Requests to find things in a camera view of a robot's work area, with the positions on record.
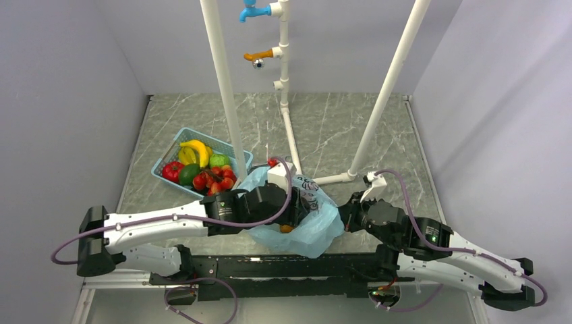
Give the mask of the orange fake fruit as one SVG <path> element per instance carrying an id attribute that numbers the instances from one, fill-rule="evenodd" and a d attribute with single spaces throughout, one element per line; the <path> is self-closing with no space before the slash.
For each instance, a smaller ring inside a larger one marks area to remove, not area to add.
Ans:
<path id="1" fill-rule="evenodd" d="M 287 234 L 292 232 L 295 228 L 290 225 L 281 225 L 279 229 L 282 234 Z"/>

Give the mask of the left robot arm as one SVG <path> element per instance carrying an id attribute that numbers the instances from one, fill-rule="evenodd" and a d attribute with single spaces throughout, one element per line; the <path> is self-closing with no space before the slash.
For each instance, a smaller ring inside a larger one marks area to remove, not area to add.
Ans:
<path id="1" fill-rule="evenodd" d="M 189 248 L 159 248 L 155 242 L 238 234 L 266 224 L 295 227 L 309 213 L 310 203 L 299 188 L 271 183 L 144 213 L 116 214 L 103 206 L 91 207 L 79 227 L 76 273 L 96 277 L 117 268 L 141 269 L 183 284 L 194 274 Z"/>

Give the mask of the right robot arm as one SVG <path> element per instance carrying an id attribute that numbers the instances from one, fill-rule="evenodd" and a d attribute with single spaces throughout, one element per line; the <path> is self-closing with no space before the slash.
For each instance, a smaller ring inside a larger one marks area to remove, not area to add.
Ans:
<path id="1" fill-rule="evenodd" d="M 356 269 L 370 282 L 434 281 L 469 292 L 502 311 L 520 311 L 536 303 L 535 290 L 525 282 L 534 272 L 527 258 L 499 257 L 435 219 L 410 217 L 382 199 L 366 201 L 361 192 L 338 210 L 347 232 L 364 230 L 380 241 L 372 268 Z"/>

